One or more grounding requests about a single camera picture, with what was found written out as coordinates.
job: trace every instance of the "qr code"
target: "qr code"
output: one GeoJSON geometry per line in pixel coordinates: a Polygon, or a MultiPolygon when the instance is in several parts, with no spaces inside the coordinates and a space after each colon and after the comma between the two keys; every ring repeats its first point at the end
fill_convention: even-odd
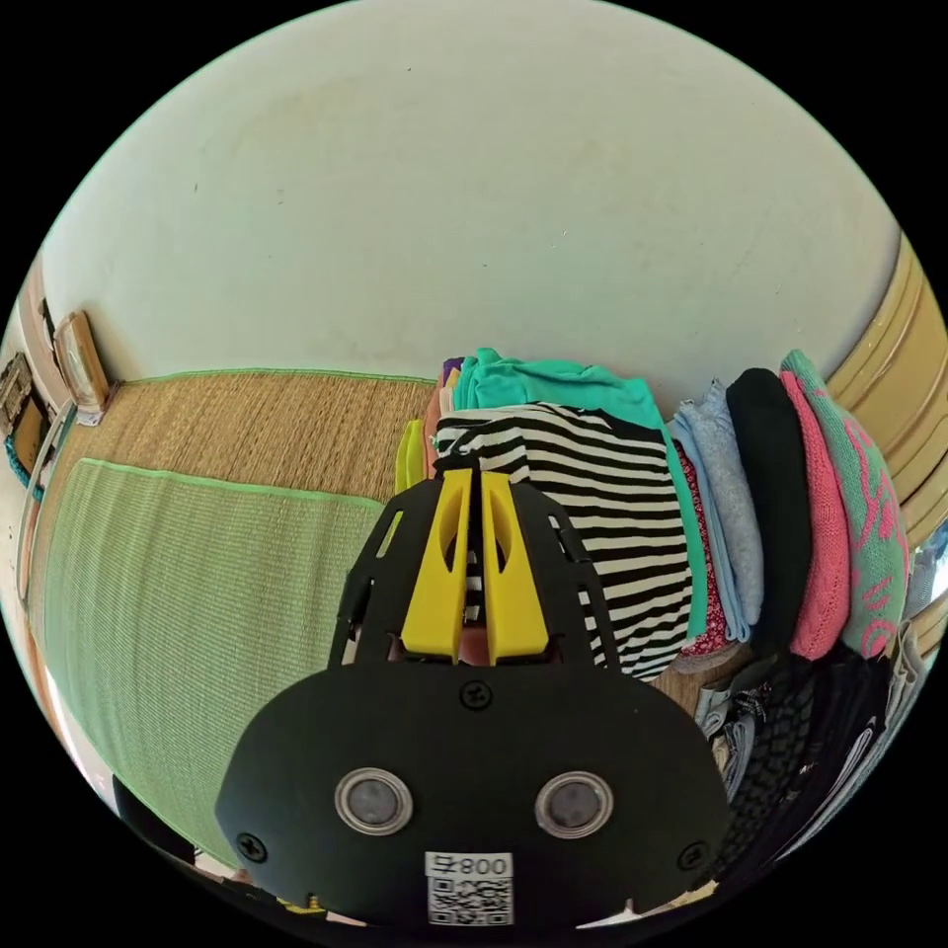
{"type": "Polygon", "coordinates": [[[428,879],[432,925],[512,925],[513,879],[428,879]]]}

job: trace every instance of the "circular sensor lens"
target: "circular sensor lens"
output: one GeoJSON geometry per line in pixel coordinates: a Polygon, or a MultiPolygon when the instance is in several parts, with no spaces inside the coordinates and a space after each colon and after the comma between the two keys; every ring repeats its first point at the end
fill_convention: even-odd
{"type": "Polygon", "coordinates": [[[612,815],[612,791],[595,774],[563,773],[539,792],[535,813],[550,835],[579,839],[599,830],[612,815]]]}
{"type": "Polygon", "coordinates": [[[384,827],[398,816],[398,797],[381,780],[360,780],[349,791],[349,809],[357,820],[371,827],[384,827]]]}
{"type": "Polygon", "coordinates": [[[387,770],[362,767],[348,773],[336,788],[336,812],[353,830],[385,836],[412,818],[412,795],[387,770]]]}

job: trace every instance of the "label sticker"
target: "label sticker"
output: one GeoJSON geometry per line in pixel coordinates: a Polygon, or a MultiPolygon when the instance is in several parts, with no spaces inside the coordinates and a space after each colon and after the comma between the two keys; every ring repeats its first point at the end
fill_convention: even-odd
{"type": "Polygon", "coordinates": [[[513,925],[514,857],[509,852],[426,852],[432,925],[513,925]]]}

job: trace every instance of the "orange fabric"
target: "orange fabric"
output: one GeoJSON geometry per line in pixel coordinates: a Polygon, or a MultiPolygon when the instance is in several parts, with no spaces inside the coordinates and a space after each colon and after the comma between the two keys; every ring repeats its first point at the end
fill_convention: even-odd
{"type": "Polygon", "coordinates": [[[441,418],[440,390],[444,386],[444,370],[437,377],[437,386],[432,393],[432,400],[428,403],[425,411],[425,460],[428,463],[429,479],[435,476],[435,462],[437,461],[437,451],[432,443],[432,438],[437,432],[437,423],[441,418]]]}

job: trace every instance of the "clothing pile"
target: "clothing pile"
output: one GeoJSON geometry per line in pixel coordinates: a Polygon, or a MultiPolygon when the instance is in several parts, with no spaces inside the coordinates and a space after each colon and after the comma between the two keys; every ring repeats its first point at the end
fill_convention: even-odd
{"type": "MultiPolygon", "coordinates": [[[[806,667],[837,643],[874,659],[896,637],[910,556],[892,480],[800,352],[779,373],[713,382],[668,422],[642,379],[491,349],[452,358],[402,438],[396,490],[458,456],[564,508],[601,580],[622,670],[642,680],[669,666],[707,672],[743,643],[806,667]]],[[[476,624],[470,559],[465,620],[476,624]]],[[[587,625],[602,663],[591,609],[587,625]]]]}
{"type": "Polygon", "coordinates": [[[863,659],[839,643],[815,662],[775,656],[704,687],[695,721],[732,821],[693,888],[714,880],[726,895],[822,829],[885,753],[926,676],[904,622],[890,657],[863,659]]]}

